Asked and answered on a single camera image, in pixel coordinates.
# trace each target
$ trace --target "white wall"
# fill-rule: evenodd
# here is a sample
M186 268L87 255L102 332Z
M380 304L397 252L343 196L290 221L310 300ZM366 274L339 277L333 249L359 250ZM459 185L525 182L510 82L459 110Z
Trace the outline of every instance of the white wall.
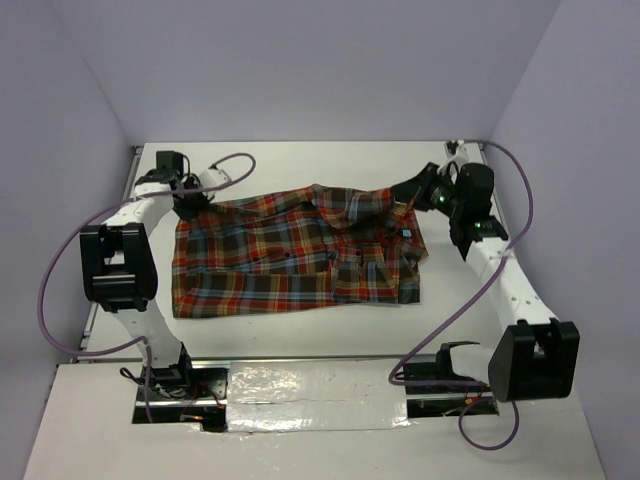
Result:
M56 362L42 339L36 290L68 231L118 199L124 134L51 6L0 2L0 478L22 478ZM53 331L77 345L88 304L78 251L52 280Z
M52 0L134 142L487 136L559 0Z
M581 331L578 387L608 478L638 477L640 3L563 0L493 135L531 176L518 250ZM492 154L510 225L525 194Z

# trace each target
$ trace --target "shirt pocket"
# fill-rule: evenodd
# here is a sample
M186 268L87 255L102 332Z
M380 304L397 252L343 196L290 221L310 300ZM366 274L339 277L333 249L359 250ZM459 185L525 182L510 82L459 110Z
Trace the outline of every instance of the shirt pocket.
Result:
M331 294L337 303L397 303L393 279L379 243L343 245L331 263Z

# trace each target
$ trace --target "transparent plastic wrap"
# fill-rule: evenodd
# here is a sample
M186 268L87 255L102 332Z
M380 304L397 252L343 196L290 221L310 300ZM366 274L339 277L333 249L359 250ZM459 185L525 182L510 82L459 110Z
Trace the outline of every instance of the transparent plastic wrap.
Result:
M408 426L404 389L386 380L393 365L393 360L233 363L229 431Z

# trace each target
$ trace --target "folded shirt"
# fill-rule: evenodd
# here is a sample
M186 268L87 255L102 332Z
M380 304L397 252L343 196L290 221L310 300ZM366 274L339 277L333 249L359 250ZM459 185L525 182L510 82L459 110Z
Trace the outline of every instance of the folded shirt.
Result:
M176 228L173 314L415 303L426 256L413 208L389 188L312 185L212 203Z

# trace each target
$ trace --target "purple cable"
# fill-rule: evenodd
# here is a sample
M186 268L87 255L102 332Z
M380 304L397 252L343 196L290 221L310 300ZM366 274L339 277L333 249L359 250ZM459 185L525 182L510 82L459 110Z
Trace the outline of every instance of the purple cable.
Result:
M78 235L80 233L80 231L86 225L89 225L91 222L93 222L97 218L100 218L103 215L105 215L105 214L107 214L107 213L109 213L109 212L111 212L113 210L118 210L118 209L122 208L123 206L125 206L125 205L127 205L129 203L133 203L133 202L136 202L136 201L144 199L144 198L161 197L161 196L166 196L166 195L188 195L188 194L193 194L193 193L208 193L208 192L215 192L215 191L219 191L219 190L224 190L224 189L229 188L229 187L231 187L233 185L236 185L237 183L240 183L241 181L246 179L256 169L257 162L256 162L256 159L253 157L253 155L251 155L250 153L244 153L244 152L242 152L242 153L233 153L231 155L227 155L226 157L221 158L217 162L213 163L211 165L211 167L209 167L209 168L217 167L222 162L225 162L227 160L230 160L230 159L236 158L236 157L247 157L247 158L249 158L251 160L251 168L249 168L249 170L246 173L244 173L243 175L241 175L240 177L238 177L235 180L230 180L227 183L224 183L222 185L218 185L218 186L215 186L215 187L210 187L210 188L200 188L200 189L193 189L193 190L189 190L189 189L171 190L171 191L166 191L166 192L152 192L152 193L148 193L148 194L145 194L145 195L140 195L139 197L136 197L136 198L127 198L125 200L121 200L121 201L117 202L114 205L111 205L110 207L107 207L107 208L104 208L104 209L100 210L98 213L95 213L95 214L91 215L84 222L82 222L79 227L77 227L75 230L73 230L73 232L71 232L69 234L69 236L64 240L64 242L62 243L60 248L58 248L56 253L53 255L53 258L52 258L51 262L47 266L47 268L46 268L46 270L44 272L44 275L42 276L42 281L40 282L40 288L38 289L38 300L37 300L38 326L40 327L40 332L42 333L44 338L47 340L47 342L49 342L51 345L53 345L55 348L57 348L61 352L66 353L68 355L71 355L74 358L75 357L79 357L79 356L82 356L82 357L100 357L102 355L109 355L111 353L120 352L120 351L124 350L125 348L129 348L132 345L135 345L138 342L142 342L144 344L145 350L146 350L146 353L147 353L147 365L146 365L146 368L145 368L145 375L144 375L144 402L145 402L145 410L147 412L147 419L149 420L149 423L153 423L153 417L151 416L151 407L149 405L149 385L151 383L151 361L150 361L150 359L153 358L153 357L151 355L151 346L149 345L149 340L147 339L147 337L145 337L145 336L136 337L136 338L134 338L132 340L129 340L126 343L123 343L122 345L117 345L115 347L107 348L105 350L98 350L98 351L94 351L94 352L85 352L85 351L82 351L82 350L76 350L76 349L73 349L73 348L69 348L66 345L63 345L58 340L56 340L53 337L53 335L51 335L51 332L49 332L49 329L47 328L47 325L45 323L45 319L44 319L44 295L45 295L45 292L46 292L46 289L47 289L47 283L49 282L49 278L51 277L51 273L53 272L54 267L58 263L58 260L60 260L60 257L62 256L64 251L67 249L67 247L73 241L73 239L76 237L76 235Z
M531 183L529 182L529 178L527 177L527 174L525 173L524 169L522 168L522 165L520 164L518 159L515 157L515 155L513 155L513 153L511 153L507 148L503 147L499 143L492 142L490 140L477 140L477 139L465 140L465 143L478 143L478 144L490 145L490 146L492 146L494 148L497 148L498 150L503 152L507 157L509 157L511 162L513 162L515 167L518 169L518 172L520 173L520 176L522 177L522 181L524 182L524 187L525 187L525 189L527 191L527 199L528 199L528 202L529 202L529 214L527 216L527 222L525 223L525 225L522 228L522 230L507 245L506 249L510 250L513 247L515 247L515 245L522 239L522 237L524 237L527 234L527 232L531 228L531 224L533 223L533 191L531 189ZM400 371L400 369L402 367L404 367L409 362L409 360L411 360L420 350L422 350L429 343L431 343L444 330L446 330L449 326L451 326L451 324L453 322L455 322L462 315L464 315L467 310L469 310L478 300L480 300L480 298L485 293L487 293L487 291L491 288L491 286L495 283L495 281L498 279L498 277L500 276L500 274L504 270L506 262L507 262L507 257L506 256L502 257L502 259L500 260L500 263L498 264L498 268L496 268L496 271L493 273L493 275L491 275L489 280L487 280L487 282L484 285L482 285L482 287L480 287L480 289L475 293L475 295L473 295L464 305L462 305L458 310L456 310L449 318L447 318L444 322L442 322L442 324L440 326L438 326L433 332L431 332L429 335L427 335L426 338L424 338L420 343L418 343L414 348L412 348L409 353L407 353L405 356L403 356L400 359L400 361L393 367L393 369L389 373L389 383L391 383L392 385L398 385L398 386L403 386L403 387L404 386L406 386L406 387L431 387L431 386L451 386L451 387L453 387L453 386L455 386L455 387L460 387L460 386L472 387L473 386L473 387L477 387L477 386L484 385L482 382L462 381L462 380L409 380L409 381L402 381L402 380L399 380L396 377L397 377L398 372ZM460 417L458 419L458 428L460 429L460 433L462 434L464 439L467 442L469 442L471 445L473 445L474 447L480 448L482 450L499 450L500 448L506 447L515 438L516 433L518 432L518 428L520 426L520 420L519 420L520 417L519 417L519 414L518 414L518 407L516 406L515 402L511 402L512 406L513 406L513 410L515 412L515 419L516 419L516 421L514 422L514 426L513 426L513 430L511 432L511 434L501 444L495 445L495 446L488 446L488 447L487 446L478 445L475 442L471 441L469 436L464 431L464 428L462 427L462 418L469 411L469 409L472 406L474 406L476 403L479 403L479 402L474 402L474 403L468 405L460 413Z

